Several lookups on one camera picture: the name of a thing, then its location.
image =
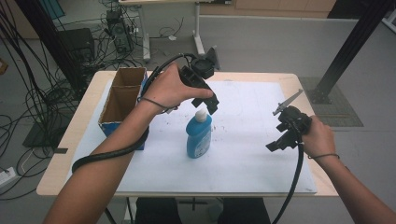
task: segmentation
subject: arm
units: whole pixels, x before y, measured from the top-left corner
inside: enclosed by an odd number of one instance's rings
[[[185,86],[177,65],[159,75],[145,97],[161,105],[179,105],[190,98],[208,98],[213,92]],[[125,148],[136,142],[162,108],[141,101],[119,128],[92,154]],[[110,160],[88,163],[70,177],[49,210],[44,223],[96,223],[114,195],[133,153]]]
[[[307,135],[304,151],[311,157],[335,153],[332,130],[317,117]],[[316,159],[332,181],[355,223],[396,223],[396,214],[367,189],[335,156]]]

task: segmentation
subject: wall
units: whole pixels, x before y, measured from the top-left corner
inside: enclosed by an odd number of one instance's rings
[[[202,4],[201,15],[327,18],[336,0],[233,0],[230,5]]]

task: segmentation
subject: white bottle cap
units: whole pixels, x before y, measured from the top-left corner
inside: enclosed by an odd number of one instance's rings
[[[206,121],[206,110],[205,110],[204,108],[198,110],[198,111],[195,113],[195,119],[196,119],[198,122],[200,122],[200,123],[205,122],[205,121]]]

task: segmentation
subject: table leg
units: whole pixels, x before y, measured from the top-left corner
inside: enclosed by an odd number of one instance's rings
[[[193,32],[195,45],[197,47],[198,55],[205,55],[204,46],[202,45],[201,37],[199,36],[199,2],[195,3],[195,30]]]
[[[139,15],[139,20],[140,20],[140,29],[142,29],[142,38],[143,38],[143,61],[146,63],[150,60],[150,53],[149,53],[149,33],[146,31],[146,24],[144,22],[144,14],[143,14],[143,8],[141,5],[135,6],[137,9],[137,13]]]

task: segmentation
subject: wooden table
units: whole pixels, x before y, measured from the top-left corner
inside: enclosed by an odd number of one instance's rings
[[[46,173],[44,173],[38,187],[37,193],[40,195],[58,195],[64,186],[65,179],[71,166],[71,162],[78,147],[82,135],[85,133],[87,125],[92,117],[92,112],[96,108],[105,86],[109,80],[115,76],[115,71],[100,71],[95,74],[87,89],[75,116],[70,122],[59,148],[67,148],[66,153],[56,153]],[[302,89],[299,79],[294,74],[274,74],[274,73],[224,73],[217,72],[209,80],[222,81],[249,81],[249,82],[277,82],[279,83],[285,98],[292,96],[297,90]],[[303,93],[292,105],[298,107],[308,116],[313,115],[313,109],[309,104],[306,95]],[[337,196],[332,182],[324,171],[312,160],[308,160],[318,192],[314,196]]]
[[[199,35],[199,14],[200,14],[200,3],[199,2],[210,2],[211,0],[119,0],[121,5],[132,6],[137,9],[139,15],[140,26],[143,34],[143,60],[148,62],[151,58],[149,51],[149,33],[146,29],[145,24],[145,13],[143,12],[142,5],[145,4],[169,4],[169,3],[195,3],[195,26],[192,31],[195,46],[197,48],[198,55],[204,55],[204,46]]]

